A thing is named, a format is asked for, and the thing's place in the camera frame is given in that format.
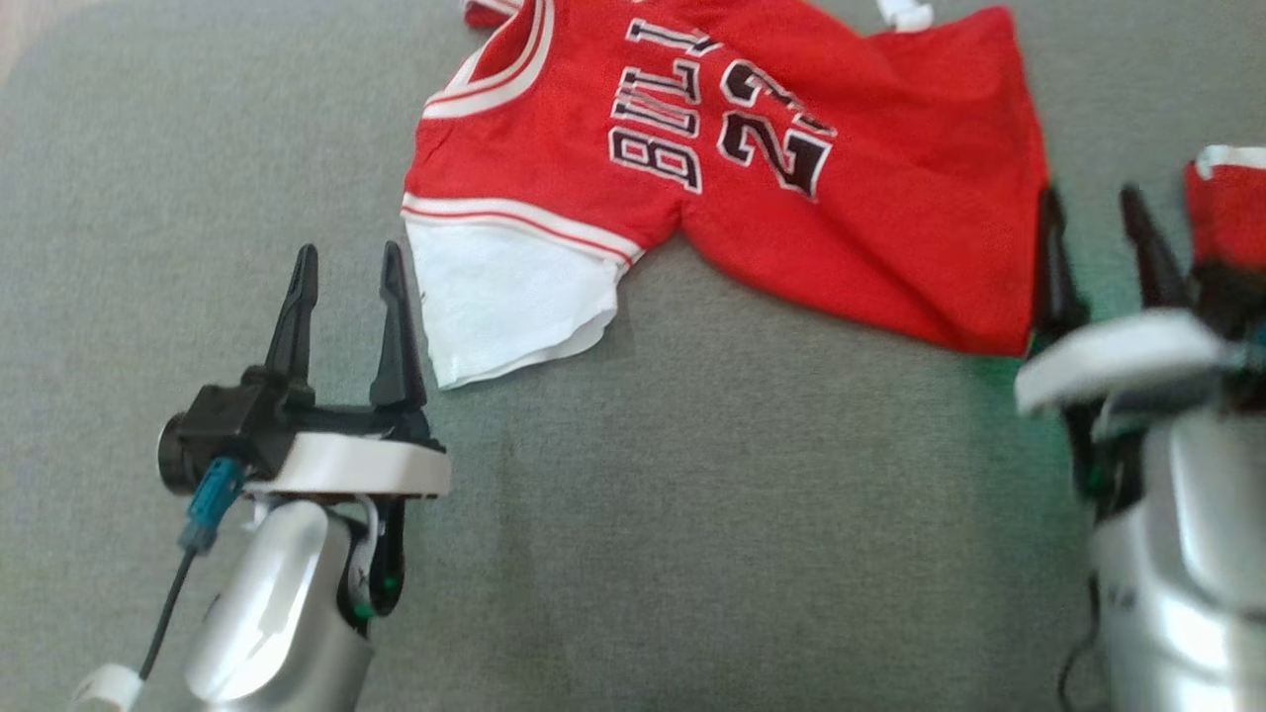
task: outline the red fabric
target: red fabric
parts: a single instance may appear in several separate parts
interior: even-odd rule
[[[1186,168],[1195,261],[1266,269],[1266,170],[1214,166],[1208,180]]]
[[[487,29],[494,27],[501,27],[505,20],[510,19],[505,13],[494,10],[492,8],[485,8],[479,3],[468,3],[466,5],[466,24],[476,29]]]
[[[529,0],[479,65],[511,66],[544,3],[555,32],[530,89],[471,115],[424,115],[406,193],[529,203],[646,250],[681,228],[761,291],[965,352],[1025,351],[1047,166],[1008,10],[862,38],[800,0]],[[691,56],[630,42],[634,19],[720,46]],[[699,103],[644,94],[696,111],[698,137],[613,115],[628,68],[674,77],[677,60],[698,63]],[[739,61],[796,104],[727,99]],[[768,156],[751,132],[738,132],[746,167],[723,153],[733,111],[768,122],[776,151],[793,134],[829,144],[812,194],[784,185],[774,161],[794,172],[793,158]],[[687,147],[699,191],[613,162],[613,129]]]

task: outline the black cable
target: black cable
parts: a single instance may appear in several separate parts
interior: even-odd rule
[[[185,585],[185,578],[189,576],[189,568],[194,564],[195,556],[197,556],[197,550],[190,546],[185,550],[184,559],[180,560],[180,569],[176,569],[176,579],[171,582],[171,590],[167,592],[167,602],[163,603],[162,614],[158,616],[158,627],[154,630],[154,637],[149,641],[149,652],[146,654],[146,661],[141,664],[138,677],[142,680],[148,680],[149,673],[154,669],[154,661],[158,660],[158,649],[162,647],[162,639],[167,635],[167,626],[171,623],[171,613],[176,609],[176,599],[180,598],[180,589]]]
[[[1060,698],[1060,708],[1063,712],[1079,712],[1077,707],[1072,703],[1072,698],[1069,697],[1069,680],[1072,678],[1072,670],[1077,666],[1077,663],[1087,652],[1094,650],[1095,642],[1099,640],[1099,576],[1091,574],[1086,579],[1086,593],[1090,594],[1090,631],[1072,646],[1069,651],[1069,656],[1063,659],[1063,666],[1060,668],[1060,680],[1056,683],[1055,692]]]
[[[1072,646],[1069,651],[1069,656],[1063,659],[1063,666],[1060,668],[1060,682],[1057,683],[1056,692],[1060,696],[1060,708],[1063,712],[1079,712],[1077,707],[1072,703],[1072,698],[1069,697],[1069,679],[1072,678],[1072,669],[1077,666],[1077,661],[1090,652],[1095,646],[1095,639],[1099,637],[1099,631],[1094,630],[1086,633],[1086,637],[1077,641],[1077,645]]]

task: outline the gray fabric surface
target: gray fabric surface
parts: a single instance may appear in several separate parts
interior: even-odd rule
[[[481,39],[454,5],[123,1],[0,90],[0,708],[139,663],[184,521],[156,433],[262,359],[306,241],[318,391],[365,398],[413,128]],[[879,29],[870,0],[823,5]],[[1115,189],[1186,250],[1182,163],[1266,142],[1266,5],[1013,5],[1082,285],[1124,313]],[[620,298],[592,351],[433,393],[456,490],[413,508],[362,709],[1055,708],[1084,524],[1014,364],[755,294],[681,241]],[[195,566],[141,709],[181,699],[244,545]]]

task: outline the chicago bulls jersey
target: chicago bulls jersey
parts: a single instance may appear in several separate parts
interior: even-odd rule
[[[679,229],[762,291],[1019,355],[1046,182],[1004,9],[862,38],[800,0],[527,0],[427,101],[403,217],[452,386],[591,346]]]

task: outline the jersey number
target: jersey number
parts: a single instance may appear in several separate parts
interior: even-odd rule
[[[676,32],[642,19],[634,19],[629,24],[625,39],[668,47],[684,52],[686,57],[703,57],[722,46],[698,30]],[[638,67],[624,67],[615,90],[611,117],[648,124],[679,137],[696,138],[699,111],[691,106],[698,106],[701,99],[699,62],[686,57],[672,62],[671,77],[653,75]],[[827,139],[836,136],[836,129],[810,117],[794,94],[744,60],[736,60],[725,68],[720,91],[730,105],[743,109],[751,109],[758,98],[768,96],[791,115],[793,125],[779,137],[774,124],[763,117],[741,110],[725,111],[717,151],[739,166],[748,167],[760,148],[780,186],[817,200],[818,176],[830,153]],[[610,157],[615,163],[656,174],[680,182],[686,190],[703,193],[699,155],[689,146],[623,127],[613,128],[609,139]]]
[[[770,167],[774,168],[774,175],[779,179],[779,185],[799,190],[806,198],[817,196],[818,174],[827,162],[829,143],[808,133],[789,129],[782,137],[782,144],[779,146],[768,119],[742,111],[725,111],[720,141],[717,142],[722,155],[739,166],[751,166],[755,152],[752,141],[761,147]]]

